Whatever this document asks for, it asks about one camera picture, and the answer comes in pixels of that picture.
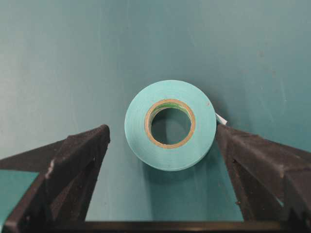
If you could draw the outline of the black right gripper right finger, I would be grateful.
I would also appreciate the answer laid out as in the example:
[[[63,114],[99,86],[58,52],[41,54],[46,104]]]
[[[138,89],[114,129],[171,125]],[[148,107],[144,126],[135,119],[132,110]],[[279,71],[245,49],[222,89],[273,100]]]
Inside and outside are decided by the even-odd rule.
[[[216,141],[244,220],[311,231],[310,152],[221,124]]]

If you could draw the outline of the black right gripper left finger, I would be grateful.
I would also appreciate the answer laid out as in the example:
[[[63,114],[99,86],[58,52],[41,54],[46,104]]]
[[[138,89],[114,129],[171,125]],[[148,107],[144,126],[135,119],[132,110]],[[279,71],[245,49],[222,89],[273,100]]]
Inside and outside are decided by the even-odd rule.
[[[58,222],[83,222],[89,208],[110,129],[101,125],[0,161],[3,233],[35,232]]]

